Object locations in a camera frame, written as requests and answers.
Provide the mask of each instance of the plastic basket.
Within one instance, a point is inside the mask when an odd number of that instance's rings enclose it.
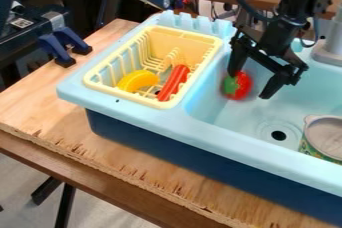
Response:
[[[150,107],[172,108],[181,101],[221,45],[222,40],[217,37],[164,26],[148,26],[88,71],[83,82],[94,90]],[[179,84],[178,92],[171,95],[170,100],[158,101],[156,93],[178,64],[190,69],[187,81]],[[159,83],[132,93],[119,89],[119,81],[136,70],[153,72],[159,77]]]

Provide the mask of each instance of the can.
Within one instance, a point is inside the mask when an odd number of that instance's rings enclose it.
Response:
[[[299,152],[342,165],[342,118],[309,115]]]

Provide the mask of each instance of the red toy tomato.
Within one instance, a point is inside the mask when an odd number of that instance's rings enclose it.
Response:
[[[223,81],[223,91],[228,98],[242,100],[252,89],[253,81],[247,73],[239,71],[232,78],[229,75]]]

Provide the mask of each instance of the floor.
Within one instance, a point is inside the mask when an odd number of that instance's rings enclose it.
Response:
[[[62,186],[40,206],[30,194],[48,176],[0,154],[0,228],[54,227]],[[120,208],[77,190],[68,228],[158,228]]]

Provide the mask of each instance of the blue clamp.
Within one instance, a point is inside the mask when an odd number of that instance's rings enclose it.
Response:
[[[73,45],[72,52],[81,55],[88,55],[93,48],[85,43],[80,36],[78,36],[69,27],[58,28],[53,31],[53,35],[59,40],[62,45]]]
[[[68,52],[53,34],[47,34],[38,38],[40,47],[55,57],[55,63],[67,68],[76,64],[76,60],[69,56]]]

